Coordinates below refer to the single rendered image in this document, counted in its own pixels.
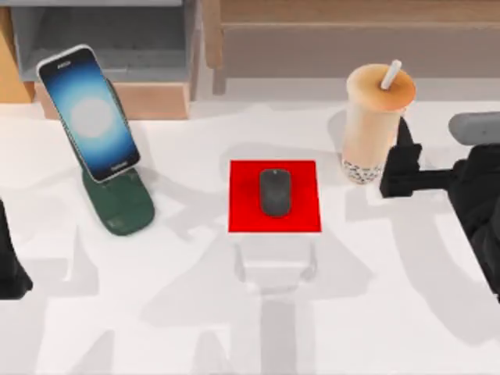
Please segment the wooden cupboard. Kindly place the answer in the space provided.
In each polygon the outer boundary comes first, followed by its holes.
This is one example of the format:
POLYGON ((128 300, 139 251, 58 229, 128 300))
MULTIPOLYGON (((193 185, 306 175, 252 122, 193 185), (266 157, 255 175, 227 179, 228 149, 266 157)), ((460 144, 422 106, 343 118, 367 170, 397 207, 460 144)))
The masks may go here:
POLYGON ((0 6, 0 104, 32 103, 34 94, 34 83, 19 76, 10 8, 0 6))

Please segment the red square mouse pad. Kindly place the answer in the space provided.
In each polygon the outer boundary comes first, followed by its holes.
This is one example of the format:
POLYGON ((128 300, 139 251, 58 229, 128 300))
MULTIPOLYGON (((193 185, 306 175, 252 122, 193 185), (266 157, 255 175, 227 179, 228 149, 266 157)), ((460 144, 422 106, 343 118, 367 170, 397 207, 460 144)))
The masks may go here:
POLYGON ((229 184, 230 233, 321 231, 315 161, 233 159, 229 184), (286 216, 267 216, 260 206, 259 174, 271 168, 288 170, 291 174, 291 209, 286 216))

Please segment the pale grey rounded box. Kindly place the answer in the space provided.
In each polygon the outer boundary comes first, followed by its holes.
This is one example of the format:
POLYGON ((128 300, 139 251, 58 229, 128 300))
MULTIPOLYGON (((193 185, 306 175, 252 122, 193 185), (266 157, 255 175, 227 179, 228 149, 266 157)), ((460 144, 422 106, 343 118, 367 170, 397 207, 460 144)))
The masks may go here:
POLYGON ((461 145, 500 144, 500 112, 463 112, 448 123, 453 138, 461 145))

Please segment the white smartphone with blue screen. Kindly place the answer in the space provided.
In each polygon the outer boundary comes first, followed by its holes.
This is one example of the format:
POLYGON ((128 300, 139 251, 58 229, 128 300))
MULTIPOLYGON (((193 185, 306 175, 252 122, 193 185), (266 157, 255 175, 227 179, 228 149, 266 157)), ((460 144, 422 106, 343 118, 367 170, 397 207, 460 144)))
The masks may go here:
POLYGON ((102 183, 138 164, 128 120, 90 46, 41 60, 37 76, 93 181, 102 183))

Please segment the dark green phone stand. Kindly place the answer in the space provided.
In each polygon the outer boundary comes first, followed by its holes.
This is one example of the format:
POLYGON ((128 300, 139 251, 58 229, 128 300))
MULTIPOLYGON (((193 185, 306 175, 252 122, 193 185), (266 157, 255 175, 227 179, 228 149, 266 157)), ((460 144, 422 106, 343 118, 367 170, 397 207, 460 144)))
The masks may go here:
POLYGON ((81 178, 100 222, 111 234, 133 234, 146 228, 155 218, 152 198, 135 168, 97 183, 82 167, 81 178))

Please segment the milk tea cup with straw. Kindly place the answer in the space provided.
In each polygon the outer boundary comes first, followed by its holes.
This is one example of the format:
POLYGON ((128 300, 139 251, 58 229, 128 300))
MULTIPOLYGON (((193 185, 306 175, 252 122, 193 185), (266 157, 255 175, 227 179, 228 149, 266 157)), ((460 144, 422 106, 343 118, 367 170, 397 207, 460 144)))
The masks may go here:
POLYGON ((368 184, 382 174, 400 118, 416 97, 416 85, 395 59, 356 68, 346 91, 341 166, 349 180, 368 184))

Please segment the wooden open shelf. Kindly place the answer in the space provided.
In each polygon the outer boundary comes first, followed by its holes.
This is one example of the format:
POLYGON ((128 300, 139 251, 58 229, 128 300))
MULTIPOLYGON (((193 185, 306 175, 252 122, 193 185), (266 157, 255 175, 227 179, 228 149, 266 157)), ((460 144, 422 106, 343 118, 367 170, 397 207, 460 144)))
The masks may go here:
POLYGON ((340 95, 357 66, 400 59, 427 100, 500 98, 500 0, 200 0, 205 60, 226 79, 309 80, 340 95))

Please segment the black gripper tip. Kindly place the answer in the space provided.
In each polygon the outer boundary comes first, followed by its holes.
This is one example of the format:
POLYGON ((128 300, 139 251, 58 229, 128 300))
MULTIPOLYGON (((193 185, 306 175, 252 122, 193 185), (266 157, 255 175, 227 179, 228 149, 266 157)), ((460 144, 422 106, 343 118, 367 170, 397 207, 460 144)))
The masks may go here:
POLYGON ((0 300, 19 300, 33 286, 33 281, 17 258, 5 206, 0 199, 0 300))

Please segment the dark grey computer mouse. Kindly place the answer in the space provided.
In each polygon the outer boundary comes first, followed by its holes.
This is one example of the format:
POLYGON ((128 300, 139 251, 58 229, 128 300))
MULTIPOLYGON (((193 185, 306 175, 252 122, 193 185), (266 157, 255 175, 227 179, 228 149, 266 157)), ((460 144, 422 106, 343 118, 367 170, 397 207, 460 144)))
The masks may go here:
POLYGON ((286 216, 291 209, 291 174, 284 169, 264 169, 259 174, 259 202, 267 216, 286 216))

